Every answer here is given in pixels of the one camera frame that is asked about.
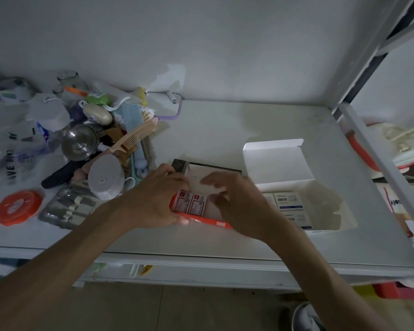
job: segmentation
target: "white cardboard box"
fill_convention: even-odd
[[[263,193],[298,192],[314,229],[307,234],[355,228],[357,222],[346,202],[315,180],[302,154],[302,143],[303,139],[246,143],[248,176]]]

